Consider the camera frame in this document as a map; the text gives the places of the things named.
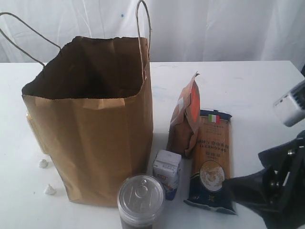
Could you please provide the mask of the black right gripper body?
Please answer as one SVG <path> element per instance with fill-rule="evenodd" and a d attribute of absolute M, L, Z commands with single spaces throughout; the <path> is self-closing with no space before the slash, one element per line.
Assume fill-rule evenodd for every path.
<path fill-rule="evenodd" d="M 274 229 L 297 229 L 305 224 L 305 132 L 294 140 L 296 149 L 288 151 L 281 168 L 273 168 L 274 210 L 270 218 Z"/>

